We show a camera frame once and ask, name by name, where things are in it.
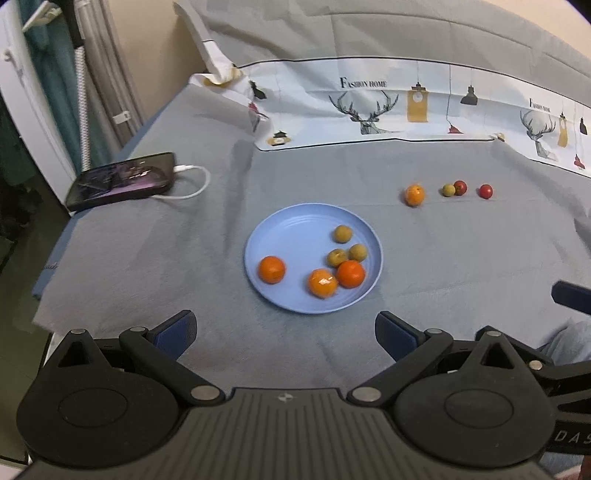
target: logo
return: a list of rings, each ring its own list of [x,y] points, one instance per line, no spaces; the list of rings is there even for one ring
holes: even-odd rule
[[[291,393],[283,392],[281,395],[277,396],[277,400],[282,401],[283,403],[290,402],[295,397]]]
[[[540,105],[539,103],[535,103],[531,98],[530,98],[530,108],[537,108],[538,110],[542,110],[544,112],[550,113],[549,106],[544,106],[544,105]]]
[[[356,80],[350,82],[347,77],[340,77],[341,88],[386,88],[386,80]]]

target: gray fabric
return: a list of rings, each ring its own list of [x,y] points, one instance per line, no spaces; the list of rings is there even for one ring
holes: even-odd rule
[[[591,60],[480,0],[175,0],[195,42],[236,65],[383,56],[504,73],[591,105]]]
[[[570,318],[585,318],[555,305],[550,289],[560,278],[591,285],[589,181],[500,141],[263,153],[252,146],[245,107],[190,85],[132,155],[168,150],[179,164],[210,169],[210,187],[185,202],[127,201],[80,218],[36,323],[58,333],[83,326],[104,337],[191,309],[199,337],[181,362],[221,387],[348,389],[391,363],[374,338],[380,310],[463,339],[491,324],[532,346]],[[194,191],[195,173],[184,174],[195,182],[179,181],[173,193]],[[457,179],[469,194],[438,194]],[[400,193],[417,181],[427,200],[412,209]],[[493,185],[493,199],[478,198],[482,183]],[[377,287],[341,312],[285,312],[257,295],[244,274],[253,228],[299,202],[352,210],[384,246]]]

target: smartphone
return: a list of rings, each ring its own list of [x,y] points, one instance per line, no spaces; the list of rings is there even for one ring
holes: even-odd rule
[[[174,154],[167,152],[86,170],[70,187],[66,208],[79,212],[164,193],[173,185],[175,163]]]

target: curtain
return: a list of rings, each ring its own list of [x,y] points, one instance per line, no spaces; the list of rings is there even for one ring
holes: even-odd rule
[[[112,122],[122,148],[145,121],[127,65],[119,55],[118,38],[112,27],[105,0],[75,0],[79,28],[84,38],[86,61],[107,115],[117,118],[127,112],[127,120]]]
[[[21,19],[26,21],[41,3],[42,0],[20,0]],[[74,168],[80,173],[82,161],[74,49],[63,15],[47,25],[29,29],[25,38],[53,118]],[[109,148],[90,98],[88,116],[92,166],[110,163],[112,148]]]

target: gray tablecloth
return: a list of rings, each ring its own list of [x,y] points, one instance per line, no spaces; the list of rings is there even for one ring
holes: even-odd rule
[[[591,285],[589,179],[528,160],[504,143],[372,141],[262,153],[246,108],[186,87],[133,156],[174,151],[212,172],[185,202],[134,200],[79,219],[35,322],[58,333],[85,327],[114,336],[153,327],[181,309],[199,337],[181,362],[224,389],[351,388],[391,363],[374,338],[380,310],[419,329],[472,338],[491,324],[533,346],[583,316],[550,297],[558,279]],[[189,171],[173,193],[201,182]],[[463,197],[441,185],[463,179]],[[416,209],[401,191],[420,182]],[[491,200],[475,189],[490,183]],[[243,271],[246,240],[272,212],[326,202],[361,215],[384,246],[377,287],[323,316],[276,308]]]

